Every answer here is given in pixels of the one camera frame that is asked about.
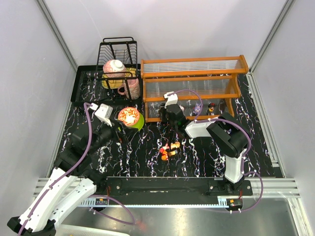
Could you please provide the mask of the brown rabbit toy figure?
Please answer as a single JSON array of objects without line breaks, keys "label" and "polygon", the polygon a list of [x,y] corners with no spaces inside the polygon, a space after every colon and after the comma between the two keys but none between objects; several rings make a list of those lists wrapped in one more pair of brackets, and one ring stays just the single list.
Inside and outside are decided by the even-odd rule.
[{"label": "brown rabbit toy figure", "polygon": [[180,142],[174,142],[174,143],[171,143],[170,145],[170,149],[176,149],[176,148],[179,148],[180,147]]}]

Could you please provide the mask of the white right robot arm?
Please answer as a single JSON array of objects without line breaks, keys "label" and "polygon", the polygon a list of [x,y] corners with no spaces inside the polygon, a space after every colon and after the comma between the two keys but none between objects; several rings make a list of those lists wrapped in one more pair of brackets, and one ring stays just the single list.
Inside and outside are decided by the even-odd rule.
[{"label": "white right robot arm", "polygon": [[225,156],[225,179],[236,184],[243,178],[244,157],[252,143],[249,131],[230,113],[205,120],[189,120],[178,104],[163,103],[159,115],[161,121],[181,138],[211,137]]}]

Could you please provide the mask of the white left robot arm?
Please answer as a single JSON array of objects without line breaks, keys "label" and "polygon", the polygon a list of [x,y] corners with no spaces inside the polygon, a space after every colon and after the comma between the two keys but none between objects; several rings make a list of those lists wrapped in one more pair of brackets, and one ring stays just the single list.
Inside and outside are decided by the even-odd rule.
[{"label": "white left robot arm", "polygon": [[44,188],[21,216],[9,219],[7,226],[20,236],[53,236],[62,216],[90,195],[108,191],[106,177],[89,168],[91,156],[108,141],[127,142],[121,121],[78,126],[58,155]]}]

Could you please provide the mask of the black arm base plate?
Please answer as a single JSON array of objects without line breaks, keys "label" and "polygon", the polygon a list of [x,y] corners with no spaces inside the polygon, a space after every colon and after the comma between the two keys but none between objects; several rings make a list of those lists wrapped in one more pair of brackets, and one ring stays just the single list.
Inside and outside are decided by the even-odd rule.
[{"label": "black arm base plate", "polygon": [[106,177],[96,186],[97,194],[120,196],[131,192],[196,192],[210,196],[252,196],[249,180],[233,184],[215,177]]}]

